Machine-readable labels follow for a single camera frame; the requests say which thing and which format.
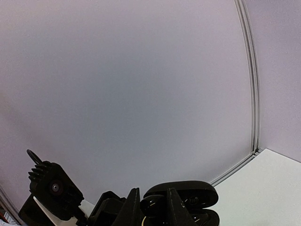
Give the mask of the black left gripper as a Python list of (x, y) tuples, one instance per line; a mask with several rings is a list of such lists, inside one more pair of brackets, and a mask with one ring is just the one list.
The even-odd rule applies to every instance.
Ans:
[(103, 193), (90, 214), (88, 226), (111, 226), (126, 201), (112, 191)]

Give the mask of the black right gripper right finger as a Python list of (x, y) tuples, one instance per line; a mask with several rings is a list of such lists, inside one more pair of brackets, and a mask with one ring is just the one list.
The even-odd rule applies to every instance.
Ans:
[(174, 188), (167, 189), (167, 219), (170, 226), (196, 226), (179, 194)]

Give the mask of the black stem earbud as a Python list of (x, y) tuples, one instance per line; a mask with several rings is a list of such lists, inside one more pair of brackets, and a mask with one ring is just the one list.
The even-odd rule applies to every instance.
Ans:
[(140, 208), (147, 217), (154, 218), (164, 211), (166, 198), (163, 195), (150, 195), (140, 202)]

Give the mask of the small black charging case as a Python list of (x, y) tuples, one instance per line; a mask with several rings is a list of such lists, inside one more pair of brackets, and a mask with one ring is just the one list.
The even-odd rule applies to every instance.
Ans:
[[(166, 182), (150, 188), (143, 198), (150, 195), (163, 195), (166, 198), (167, 189), (169, 188), (174, 188), (177, 191), (197, 226), (220, 225), (219, 215), (215, 211), (209, 209), (209, 207), (214, 206), (219, 199), (217, 191), (211, 184), (196, 180)], [(144, 215), (141, 225), (168, 226), (166, 206), (164, 211), (161, 211), (160, 215), (154, 218)]]

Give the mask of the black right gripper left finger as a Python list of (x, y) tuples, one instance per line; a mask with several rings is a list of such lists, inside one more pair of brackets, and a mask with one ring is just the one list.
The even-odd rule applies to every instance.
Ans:
[(140, 190), (139, 188), (131, 189), (127, 200), (117, 215), (113, 226), (140, 226)]

